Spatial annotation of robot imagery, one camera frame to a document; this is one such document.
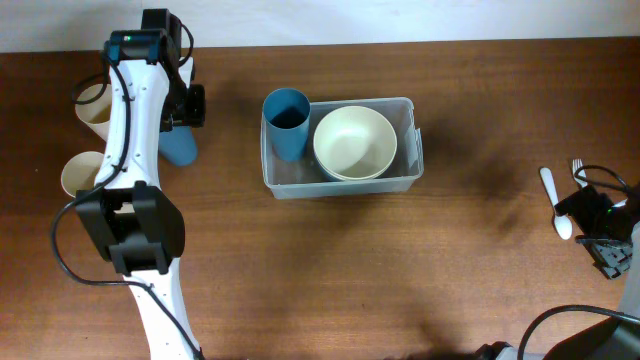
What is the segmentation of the white plastic spoon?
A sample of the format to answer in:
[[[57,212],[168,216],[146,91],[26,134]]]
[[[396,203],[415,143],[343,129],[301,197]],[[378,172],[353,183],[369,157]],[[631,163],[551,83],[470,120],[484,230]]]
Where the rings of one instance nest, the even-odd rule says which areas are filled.
[[[559,203],[559,198],[552,172],[547,167],[541,167],[539,169],[539,174],[550,204],[552,207],[555,207]],[[555,231],[562,240],[568,240],[571,238],[573,226],[566,215],[560,216],[557,214],[556,210],[553,210],[552,223]]]

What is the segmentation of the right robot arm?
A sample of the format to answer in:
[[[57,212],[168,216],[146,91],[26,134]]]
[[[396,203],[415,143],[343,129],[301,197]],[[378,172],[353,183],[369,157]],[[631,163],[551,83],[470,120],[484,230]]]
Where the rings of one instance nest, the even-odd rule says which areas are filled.
[[[624,293],[616,311],[588,305],[551,308],[526,329],[520,345],[485,344],[474,359],[637,359],[639,357],[639,187],[627,190],[628,199],[617,207],[609,197],[589,185],[555,205],[568,215],[583,235],[576,240],[590,245],[630,246],[632,253]],[[545,354],[525,351],[534,330],[547,318],[565,312],[587,312],[606,319],[559,342]]]

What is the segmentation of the blue bowl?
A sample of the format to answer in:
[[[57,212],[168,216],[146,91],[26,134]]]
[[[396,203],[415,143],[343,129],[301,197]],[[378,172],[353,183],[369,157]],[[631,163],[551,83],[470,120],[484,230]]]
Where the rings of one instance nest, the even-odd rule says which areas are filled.
[[[325,181],[332,181],[332,182],[341,182],[342,179],[339,177],[336,177],[333,173],[331,173],[330,171],[328,171],[322,164],[320,164],[319,162],[316,162],[317,168],[319,173],[321,174],[322,178]]]

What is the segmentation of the cream cup far left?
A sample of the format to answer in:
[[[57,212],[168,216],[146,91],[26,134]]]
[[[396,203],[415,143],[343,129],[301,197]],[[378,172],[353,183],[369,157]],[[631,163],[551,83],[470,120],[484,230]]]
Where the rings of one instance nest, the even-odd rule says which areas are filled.
[[[109,133],[111,104],[111,85],[107,84],[104,93],[94,102],[75,105],[77,117],[104,141]]]

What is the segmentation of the cream cup near left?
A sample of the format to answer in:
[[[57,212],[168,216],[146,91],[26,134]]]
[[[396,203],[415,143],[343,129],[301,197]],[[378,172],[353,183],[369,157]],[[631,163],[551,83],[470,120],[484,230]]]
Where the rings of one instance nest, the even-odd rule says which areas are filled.
[[[64,192],[75,198],[79,190],[91,190],[101,168],[104,155],[86,151],[71,158],[64,166],[60,182]]]

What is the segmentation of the white plastic fork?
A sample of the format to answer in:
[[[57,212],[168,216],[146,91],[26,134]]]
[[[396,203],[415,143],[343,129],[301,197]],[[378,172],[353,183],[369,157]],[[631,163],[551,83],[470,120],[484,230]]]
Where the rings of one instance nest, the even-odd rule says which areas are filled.
[[[576,158],[572,160],[572,175],[574,181],[581,187],[584,188],[588,185],[585,181],[586,172],[583,169],[583,162],[580,158]]]

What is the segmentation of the clear plastic storage container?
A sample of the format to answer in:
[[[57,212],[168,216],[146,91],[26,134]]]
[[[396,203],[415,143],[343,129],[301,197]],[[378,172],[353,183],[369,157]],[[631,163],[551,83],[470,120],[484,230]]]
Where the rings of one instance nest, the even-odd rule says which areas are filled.
[[[275,198],[285,200],[405,192],[422,176],[424,162],[421,132],[414,123],[414,105],[406,97],[313,102],[309,133],[315,132],[320,120],[328,113],[350,105],[371,108],[390,121],[398,139],[398,150],[390,168],[376,179],[325,181],[318,171],[311,142],[307,143],[301,159],[284,162],[274,153],[266,123],[262,123],[260,146],[263,179]]]

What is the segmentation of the cream cup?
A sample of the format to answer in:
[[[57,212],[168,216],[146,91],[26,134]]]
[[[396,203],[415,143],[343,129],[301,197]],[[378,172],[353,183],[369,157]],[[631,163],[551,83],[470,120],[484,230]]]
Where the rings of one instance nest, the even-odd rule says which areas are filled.
[[[109,133],[111,104],[111,85],[107,84],[104,93],[94,102],[75,105],[77,117],[104,141]]]
[[[60,182],[64,192],[75,198],[79,190],[91,190],[101,168],[104,155],[86,151],[71,158],[64,166]]]

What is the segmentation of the blue cup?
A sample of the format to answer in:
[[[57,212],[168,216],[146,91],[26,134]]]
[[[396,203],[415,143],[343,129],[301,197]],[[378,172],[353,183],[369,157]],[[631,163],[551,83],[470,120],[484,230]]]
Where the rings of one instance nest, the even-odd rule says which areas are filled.
[[[265,99],[262,115],[276,155],[285,162],[303,157],[309,136],[311,104],[294,88],[280,88]]]
[[[159,134],[159,153],[175,166],[188,166],[198,155],[196,141],[190,127],[174,127]]]

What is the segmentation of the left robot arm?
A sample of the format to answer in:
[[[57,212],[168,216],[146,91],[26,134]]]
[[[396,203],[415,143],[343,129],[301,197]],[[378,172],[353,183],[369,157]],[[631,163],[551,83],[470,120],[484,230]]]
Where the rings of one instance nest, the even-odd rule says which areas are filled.
[[[193,81],[191,55],[181,52],[188,32],[169,10],[146,9],[140,29],[111,33],[101,52],[111,92],[104,158],[93,188],[69,205],[120,274],[117,285],[131,290],[154,359],[204,356],[180,286],[184,219],[158,175],[161,133],[205,122],[205,89]]]

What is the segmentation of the cream bowl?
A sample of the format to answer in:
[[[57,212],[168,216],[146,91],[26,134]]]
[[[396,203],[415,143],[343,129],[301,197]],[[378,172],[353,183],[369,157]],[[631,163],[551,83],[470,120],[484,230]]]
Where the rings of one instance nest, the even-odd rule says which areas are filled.
[[[331,111],[318,123],[312,139],[313,152],[363,152],[369,148],[398,150],[398,139],[390,121],[364,106],[344,106]]]
[[[395,151],[369,148],[363,152],[329,152],[314,156],[322,171],[336,181],[370,180],[380,177],[395,159]]]

